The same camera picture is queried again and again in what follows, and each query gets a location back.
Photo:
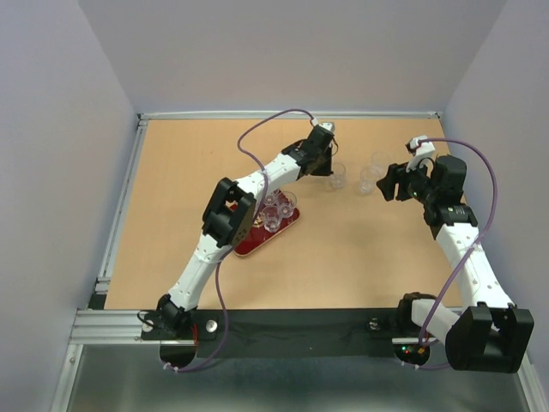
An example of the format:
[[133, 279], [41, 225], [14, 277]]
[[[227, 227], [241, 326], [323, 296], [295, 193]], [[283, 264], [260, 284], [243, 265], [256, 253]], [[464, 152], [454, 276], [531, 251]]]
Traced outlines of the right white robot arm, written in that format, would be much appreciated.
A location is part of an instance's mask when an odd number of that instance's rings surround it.
[[415, 199], [424, 220], [452, 268], [450, 280], [462, 297], [455, 313], [429, 294], [409, 293], [400, 300], [395, 325], [405, 335], [418, 330], [445, 349], [449, 365], [460, 371], [516, 373], [534, 328], [528, 309], [519, 308], [498, 283], [480, 244], [472, 209], [463, 200], [464, 161], [443, 155], [429, 168], [422, 161], [392, 164], [377, 187], [387, 201]]

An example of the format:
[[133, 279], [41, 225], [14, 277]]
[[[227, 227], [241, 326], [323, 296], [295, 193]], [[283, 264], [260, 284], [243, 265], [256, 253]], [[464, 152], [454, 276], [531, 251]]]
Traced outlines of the clear glass group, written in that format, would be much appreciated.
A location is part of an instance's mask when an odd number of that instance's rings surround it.
[[387, 172], [390, 161], [390, 155], [386, 152], [378, 151], [371, 156], [371, 166], [382, 175]]
[[347, 169], [344, 164], [335, 162], [331, 167], [331, 174], [328, 177], [328, 188], [332, 191], [338, 191], [345, 187], [347, 183]]
[[365, 167], [359, 175], [359, 194], [370, 195], [376, 188], [379, 173], [374, 167]]

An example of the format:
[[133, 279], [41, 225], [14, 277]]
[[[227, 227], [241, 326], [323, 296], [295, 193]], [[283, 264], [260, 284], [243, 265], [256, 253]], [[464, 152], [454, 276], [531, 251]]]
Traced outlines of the clear glass right group back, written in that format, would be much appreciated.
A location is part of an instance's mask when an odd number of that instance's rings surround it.
[[382, 175], [387, 172], [390, 161], [390, 155], [386, 152], [378, 151], [371, 156], [371, 166]]

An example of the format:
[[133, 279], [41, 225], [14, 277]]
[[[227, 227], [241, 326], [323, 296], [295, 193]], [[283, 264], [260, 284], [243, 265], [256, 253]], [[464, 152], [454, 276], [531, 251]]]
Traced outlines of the red lacquer tray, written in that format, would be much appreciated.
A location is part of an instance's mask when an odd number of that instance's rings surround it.
[[286, 231], [291, 225], [296, 223], [299, 218], [300, 210], [298, 209], [297, 199], [297, 205], [294, 210], [293, 216], [288, 219], [282, 218], [281, 227], [276, 233], [267, 232], [264, 229], [263, 225], [261, 227], [253, 227], [252, 224], [252, 227], [247, 236], [239, 245], [235, 247], [234, 253], [241, 258], [250, 255], [252, 252], [256, 251], [261, 246], [272, 240], [275, 236], [282, 234], [284, 231]]

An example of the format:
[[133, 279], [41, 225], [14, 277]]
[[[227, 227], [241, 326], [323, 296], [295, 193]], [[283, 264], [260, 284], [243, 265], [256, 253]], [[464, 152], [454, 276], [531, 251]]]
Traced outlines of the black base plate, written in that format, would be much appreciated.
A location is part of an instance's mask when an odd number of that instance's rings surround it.
[[418, 341], [419, 326], [395, 308], [230, 310], [217, 358], [391, 357]]

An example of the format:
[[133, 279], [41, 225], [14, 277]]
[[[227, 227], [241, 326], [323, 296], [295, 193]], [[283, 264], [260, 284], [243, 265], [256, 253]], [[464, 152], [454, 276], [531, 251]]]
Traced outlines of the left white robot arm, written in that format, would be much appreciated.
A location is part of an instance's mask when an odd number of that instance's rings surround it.
[[197, 247], [181, 276], [153, 311], [137, 318], [150, 330], [164, 330], [173, 338], [185, 336], [208, 279], [248, 235], [266, 195], [304, 176], [330, 175], [334, 139], [333, 123], [314, 124], [308, 137], [282, 149], [257, 171], [236, 180], [221, 179], [202, 214]]

